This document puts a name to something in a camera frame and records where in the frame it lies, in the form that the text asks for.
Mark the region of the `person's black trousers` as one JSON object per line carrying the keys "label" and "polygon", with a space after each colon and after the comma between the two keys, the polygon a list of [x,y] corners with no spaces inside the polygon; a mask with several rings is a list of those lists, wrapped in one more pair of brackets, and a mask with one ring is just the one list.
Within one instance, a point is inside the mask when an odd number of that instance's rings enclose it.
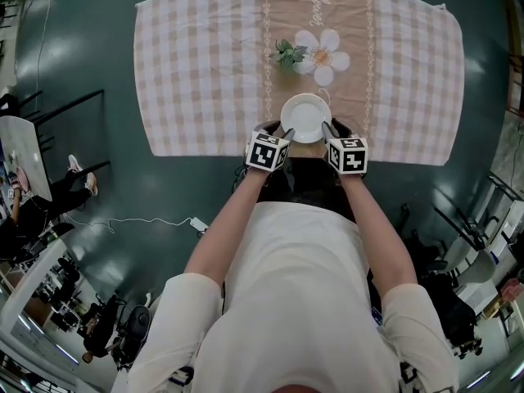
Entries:
{"label": "person's black trousers", "polygon": [[324,160],[291,158],[267,177],[258,202],[288,202],[315,206],[355,223],[346,193],[335,170]]}

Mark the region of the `white plate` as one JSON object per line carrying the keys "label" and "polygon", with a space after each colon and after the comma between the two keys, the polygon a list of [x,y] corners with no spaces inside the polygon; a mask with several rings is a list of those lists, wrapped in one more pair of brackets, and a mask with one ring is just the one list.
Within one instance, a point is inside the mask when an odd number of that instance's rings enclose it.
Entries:
{"label": "white plate", "polygon": [[328,104],[313,93],[300,93],[283,105],[280,122],[284,132],[294,130],[293,140],[310,144],[323,138],[322,125],[330,123],[332,113]]}

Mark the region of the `grey table with black legs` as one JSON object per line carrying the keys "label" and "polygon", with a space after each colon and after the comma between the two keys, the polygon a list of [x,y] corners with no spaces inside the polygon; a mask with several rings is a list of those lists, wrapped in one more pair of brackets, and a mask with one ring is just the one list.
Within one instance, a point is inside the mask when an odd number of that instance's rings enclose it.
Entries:
{"label": "grey table with black legs", "polygon": [[0,145],[3,163],[7,172],[15,173],[18,168],[23,170],[27,181],[27,192],[31,192],[46,201],[52,201],[47,171],[42,158],[41,144],[37,134],[38,127],[69,109],[104,93],[103,89],[87,93],[34,121],[12,115],[0,117]]}

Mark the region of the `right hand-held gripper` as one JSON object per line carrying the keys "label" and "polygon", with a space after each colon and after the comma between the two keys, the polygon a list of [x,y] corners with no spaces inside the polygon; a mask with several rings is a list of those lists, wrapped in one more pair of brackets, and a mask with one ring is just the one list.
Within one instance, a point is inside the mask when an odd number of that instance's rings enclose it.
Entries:
{"label": "right hand-held gripper", "polygon": [[350,129],[337,118],[332,119],[332,125],[324,121],[322,131],[327,143],[327,162],[338,174],[367,173],[368,144],[365,138],[350,138]]}

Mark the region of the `person's right forearm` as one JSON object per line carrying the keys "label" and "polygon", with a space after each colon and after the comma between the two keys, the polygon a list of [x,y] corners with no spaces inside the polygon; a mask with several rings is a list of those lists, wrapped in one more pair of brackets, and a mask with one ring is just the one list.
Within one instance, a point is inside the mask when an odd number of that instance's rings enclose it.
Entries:
{"label": "person's right forearm", "polygon": [[379,295],[385,296],[400,285],[416,284],[417,276],[409,252],[363,180],[359,176],[343,175],[341,185],[359,227]]}

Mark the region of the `person's white shirt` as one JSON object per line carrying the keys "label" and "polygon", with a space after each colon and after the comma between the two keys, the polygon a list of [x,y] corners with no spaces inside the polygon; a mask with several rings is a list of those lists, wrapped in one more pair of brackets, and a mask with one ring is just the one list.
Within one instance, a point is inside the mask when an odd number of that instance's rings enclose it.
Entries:
{"label": "person's white shirt", "polygon": [[372,316],[359,230],[317,207],[259,203],[223,286],[171,278],[129,393],[170,393],[194,371],[191,393],[455,393],[454,357],[427,291],[407,283]]}

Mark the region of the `pink checkered tablecloth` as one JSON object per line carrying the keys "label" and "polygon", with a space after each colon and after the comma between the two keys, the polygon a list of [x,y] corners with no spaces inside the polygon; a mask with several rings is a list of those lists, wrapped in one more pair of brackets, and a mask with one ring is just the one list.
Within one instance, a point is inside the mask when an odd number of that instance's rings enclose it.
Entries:
{"label": "pink checkered tablecloth", "polygon": [[[275,41],[307,46],[291,71]],[[313,93],[374,161],[443,165],[458,132],[463,34],[421,0],[147,0],[134,75],[155,156],[240,156],[253,128]]]}

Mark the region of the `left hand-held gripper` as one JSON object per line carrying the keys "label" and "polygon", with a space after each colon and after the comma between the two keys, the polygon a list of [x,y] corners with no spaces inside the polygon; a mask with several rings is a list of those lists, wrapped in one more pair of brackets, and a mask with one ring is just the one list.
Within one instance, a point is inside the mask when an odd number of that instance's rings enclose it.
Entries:
{"label": "left hand-held gripper", "polygon": [[295,130],[293,128],[288,129],[282,135],[282,138],[270,135],[279,128],[280,124],[280,120],[272,120],[255,127],[247,145],[246,165],[248,167],[270,173],[283,167]]}

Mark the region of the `black bag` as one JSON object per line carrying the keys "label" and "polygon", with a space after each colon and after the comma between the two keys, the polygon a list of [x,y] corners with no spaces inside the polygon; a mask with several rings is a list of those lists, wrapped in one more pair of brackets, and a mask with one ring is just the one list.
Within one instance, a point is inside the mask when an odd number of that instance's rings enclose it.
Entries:
{"label": "black bag", "polygon": [[426,289],[436,309],[447,340],[452,346],[461,346],[475,340],[476,315],[452,288],[449,275],[427,275],[420,284]]}

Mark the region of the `grey chair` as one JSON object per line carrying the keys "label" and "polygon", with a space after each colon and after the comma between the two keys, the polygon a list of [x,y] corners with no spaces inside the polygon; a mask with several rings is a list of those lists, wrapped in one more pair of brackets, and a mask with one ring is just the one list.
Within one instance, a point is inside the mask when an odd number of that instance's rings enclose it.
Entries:
{"label": "grey chair", "polygon": [[457,277],[457,290],[459,294],[468,284],[482,284],[492,278],[495,273],[496,262],[490,252],[478,251],[476,259]]}

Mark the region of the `person's left forearm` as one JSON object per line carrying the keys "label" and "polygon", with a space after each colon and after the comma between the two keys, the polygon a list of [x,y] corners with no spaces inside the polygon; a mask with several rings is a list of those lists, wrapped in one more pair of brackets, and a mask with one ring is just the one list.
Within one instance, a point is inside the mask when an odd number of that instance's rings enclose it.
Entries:
{"label": "person's left forearm", "polygon": [[224,282],[268,176],[260,169],[247,170],[245,178],[196,244],[185,273],[204,275],[218,285]]}

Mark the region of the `small green potted plant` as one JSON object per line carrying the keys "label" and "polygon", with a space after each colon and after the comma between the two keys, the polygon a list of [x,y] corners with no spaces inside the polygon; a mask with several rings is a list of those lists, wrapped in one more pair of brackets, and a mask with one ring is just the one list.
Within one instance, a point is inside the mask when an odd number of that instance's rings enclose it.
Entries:
{"label": "small green potted plant", "polygon": [[308,47],[302,45],[293,45],[286,39],[275,41],[276,52],[272,53],[269,58],[276,66],[284,70],[293,70],[295,65],[300,64],[307,53]]}

